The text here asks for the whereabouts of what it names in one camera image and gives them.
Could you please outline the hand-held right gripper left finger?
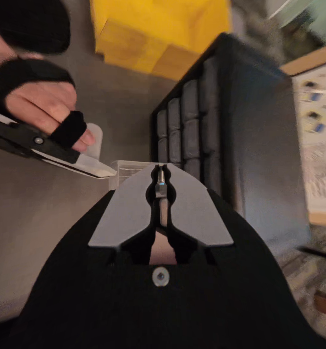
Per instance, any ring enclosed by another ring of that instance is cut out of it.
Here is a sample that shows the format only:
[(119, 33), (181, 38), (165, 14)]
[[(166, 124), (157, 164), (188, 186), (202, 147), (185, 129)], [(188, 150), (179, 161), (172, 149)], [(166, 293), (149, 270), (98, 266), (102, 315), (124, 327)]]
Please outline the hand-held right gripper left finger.
[(154, 234), (154, 210), (147, 193), (154, 184), (157, 164), (149, 164), (127, 178), (113, 193), (88, 246), (119, 249), (126, 242)]

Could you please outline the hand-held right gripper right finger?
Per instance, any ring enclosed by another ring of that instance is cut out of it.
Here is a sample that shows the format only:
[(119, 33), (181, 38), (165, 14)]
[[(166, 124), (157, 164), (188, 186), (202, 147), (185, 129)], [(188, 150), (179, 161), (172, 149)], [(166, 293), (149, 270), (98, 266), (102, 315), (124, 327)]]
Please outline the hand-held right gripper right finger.
[(195, 177), (168, 163), (169, 183), (175, 192), (170, 205), (172, 226), (207, 247), (232, 246), (234, 240), (207, 188)]

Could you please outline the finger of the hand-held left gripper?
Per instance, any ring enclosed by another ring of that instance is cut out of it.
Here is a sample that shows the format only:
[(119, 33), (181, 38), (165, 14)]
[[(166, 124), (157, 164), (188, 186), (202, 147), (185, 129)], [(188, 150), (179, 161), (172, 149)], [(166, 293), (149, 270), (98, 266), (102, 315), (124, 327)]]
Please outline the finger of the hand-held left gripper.
[(40, 151), (33, 150), (34, 155), (39, 155), (41, 160), (54, 166), (67, 169), (69, 171), (79, 173), (81, 175), (92, 177), (95, 179), (105, 179), (115, 177), (117, 171), (108, 165), (101, 163), (99, 160), (80, 154), (76, 163), (72, 164), (56, 157), (47, 155)]
[(92, 146), (87, 146), (87, 150), (83, 152), (83, 154), (99, 160), (102, 148), (103, 131), (100, 126), (94, 123), (87, 123), (87, 129), (92, 133), (95, 142)]

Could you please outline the clear plastic drawer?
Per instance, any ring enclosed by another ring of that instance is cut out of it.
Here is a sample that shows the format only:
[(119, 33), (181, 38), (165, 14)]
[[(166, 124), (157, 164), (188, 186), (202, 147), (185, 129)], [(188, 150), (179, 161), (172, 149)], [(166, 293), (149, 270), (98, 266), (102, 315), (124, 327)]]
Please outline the clear plastic drawer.
[(116, 176), (109, 177), (108, 189), (116, 190), (129, 177), (135, 175), (137, 172), (140, 172), (142, 169), (146, 168), (151, 164), (158, 165), (158, 162), (141, 162), (128, 160), (114, 161), (110, 165), (110, 167), (113, 168), (117, 173)]

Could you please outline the small metal screw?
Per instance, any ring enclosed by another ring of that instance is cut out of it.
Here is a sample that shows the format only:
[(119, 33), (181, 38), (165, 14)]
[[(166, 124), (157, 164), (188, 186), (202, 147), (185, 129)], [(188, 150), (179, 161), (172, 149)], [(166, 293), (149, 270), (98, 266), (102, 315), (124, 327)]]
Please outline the small metal screw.
[(158, 180), (155, 186), (156, 198), (167, 198), (167, 184), (165, 181), (165, 173), (163, 165), (159, 165)]

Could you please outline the black drawer cabinet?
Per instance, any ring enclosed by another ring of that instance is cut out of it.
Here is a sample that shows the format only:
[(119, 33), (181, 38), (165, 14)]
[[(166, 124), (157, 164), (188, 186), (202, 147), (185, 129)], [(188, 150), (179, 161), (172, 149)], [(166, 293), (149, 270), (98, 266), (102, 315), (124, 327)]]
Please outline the black drawer cabinet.
[(158, 162), (153, 115), (218, 61), (221, 197), (257, 231), (274, 256), (310, 240), (291, 79), (276, 64), (221, 33), (150, 115), (150, 160)]

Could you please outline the yellow plastic bin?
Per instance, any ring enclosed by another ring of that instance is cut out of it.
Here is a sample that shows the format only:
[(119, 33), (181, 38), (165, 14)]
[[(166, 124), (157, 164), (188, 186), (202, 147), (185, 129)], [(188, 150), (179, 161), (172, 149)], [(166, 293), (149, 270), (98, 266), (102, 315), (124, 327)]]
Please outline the yellow plastic bin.
[(220, 33), (227, 0), (91, 0), (95, 53), (109, 65), (179, 81)]

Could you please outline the person's left hand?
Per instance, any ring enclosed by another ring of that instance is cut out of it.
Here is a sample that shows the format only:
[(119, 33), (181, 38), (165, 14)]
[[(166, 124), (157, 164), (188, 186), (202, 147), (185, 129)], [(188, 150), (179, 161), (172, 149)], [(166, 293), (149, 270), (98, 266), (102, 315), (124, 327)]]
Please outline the person's left hand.
[[(10, 47), (0, 36), (0, 66), (15, 59), (43, 60), (43, 55)], [(12, 90), (4, 106), (16, 119), (50, 135), (76, 109), (77, 93), (68, 82), (29, 82)]]

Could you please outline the printed instruction sheet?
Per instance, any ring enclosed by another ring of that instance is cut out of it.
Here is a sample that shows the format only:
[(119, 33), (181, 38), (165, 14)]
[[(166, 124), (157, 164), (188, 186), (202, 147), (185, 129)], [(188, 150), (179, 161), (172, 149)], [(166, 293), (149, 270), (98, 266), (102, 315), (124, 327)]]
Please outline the printed instruction sheet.
[(306, 201), (326, 213), (326, 73), (293, 78)]

